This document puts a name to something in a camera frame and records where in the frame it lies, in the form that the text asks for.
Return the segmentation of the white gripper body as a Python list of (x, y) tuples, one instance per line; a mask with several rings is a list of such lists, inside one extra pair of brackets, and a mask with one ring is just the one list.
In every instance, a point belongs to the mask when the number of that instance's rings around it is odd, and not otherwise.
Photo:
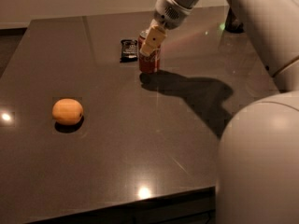
[(190, 8), (180, 5), (176, 0), (157, 0), (151, 24), (159, 25), (167, 30), (176, 29), (191, 11)]

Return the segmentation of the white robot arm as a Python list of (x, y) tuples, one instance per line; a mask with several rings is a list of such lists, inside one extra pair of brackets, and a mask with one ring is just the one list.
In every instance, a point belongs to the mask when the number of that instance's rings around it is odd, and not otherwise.
[[(299, 224), (299, 6), (226, 0), (279, 93), (240, 110), (218, 149), (217, 224)], [(150, 55), (198, 0), (157, 0), (141, 52)]]

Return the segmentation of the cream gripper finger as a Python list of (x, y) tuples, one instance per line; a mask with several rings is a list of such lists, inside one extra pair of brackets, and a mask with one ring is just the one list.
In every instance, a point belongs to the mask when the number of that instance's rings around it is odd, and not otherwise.
[(166, 39), (166, 30), (160, 25), (151, 25), (147, 30), (141, 32), (140, 52), (149, 57)]

